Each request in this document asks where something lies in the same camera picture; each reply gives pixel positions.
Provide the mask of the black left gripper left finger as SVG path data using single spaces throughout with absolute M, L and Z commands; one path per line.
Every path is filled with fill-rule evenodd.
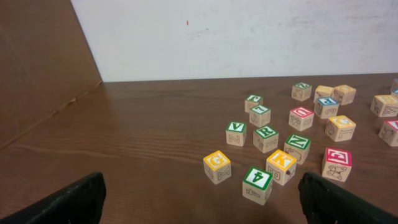
M 58 224 L 101 220 L 106 198 L 103 174 L 91 173 L 32 205 L 1 219 L 1 223 Z

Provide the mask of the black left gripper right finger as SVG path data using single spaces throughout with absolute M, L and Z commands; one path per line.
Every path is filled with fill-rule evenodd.
M 397 224 L 397 217 L 313 173 L 298 184 L 300 203 L 308 223 Z

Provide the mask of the yellow C block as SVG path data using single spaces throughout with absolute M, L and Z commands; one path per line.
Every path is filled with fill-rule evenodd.
M 345 115 L 333 116 L 328 118 L 325 133 L 334 142 L 350 140 L 353 137 L 356 123 Z

